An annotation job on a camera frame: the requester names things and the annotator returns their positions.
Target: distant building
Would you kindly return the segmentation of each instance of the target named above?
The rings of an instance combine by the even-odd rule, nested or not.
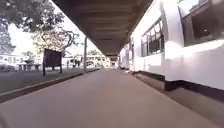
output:
[[[0,65],[11,65],[16,67],[19,64],[25,64],[24,60],[26,59],[27,58],[25,56],[0,54]]]

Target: window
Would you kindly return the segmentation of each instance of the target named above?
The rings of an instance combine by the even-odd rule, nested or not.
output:
[[[145,57],[148,55],[148,43],[147,43],[147,36],[142,37],[142,56]]]
[[[20,58],[20,63],[23,63],[23,58]]]
[[[157,21],[142,38],[142,57],[164,51],[163,24]]]
[[[215,5],[210,0],[180,1],[185,46],[204,43],[222,35],[224,18],[220,8],[224,8],[224,2]]]
[[[0,56],[0,63],[3,63],[3,56]]]
[[[13,57],[13,63],[16,63],[16,57]]]
[[[8,58],[8,62],[11,64],[12,63],[12,57]]]

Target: ground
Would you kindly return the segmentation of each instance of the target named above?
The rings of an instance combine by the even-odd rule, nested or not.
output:
[[[81,72],[83,69],[79,68],[64,69],[62,74],[58,70],[48,70],[46,76],[43,76],[42,72],[0,72],[0,94]]]
[[[0,113],[0,127],[5,128],[219,128],[116,69],[2,103]]]

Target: signboard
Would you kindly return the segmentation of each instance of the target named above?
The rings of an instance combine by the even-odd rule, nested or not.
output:
[[[62,73],[62,52],[50,50],[50,49],[44,49],[44,59],[43,59],[43,75],[45,76],[46,71],[45,67],[59,67],[60,66],[60,73]]]

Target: ceiling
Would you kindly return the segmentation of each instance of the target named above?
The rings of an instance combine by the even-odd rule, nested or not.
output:
[[[116,58],[152,0],[53,0],[81,31]]]

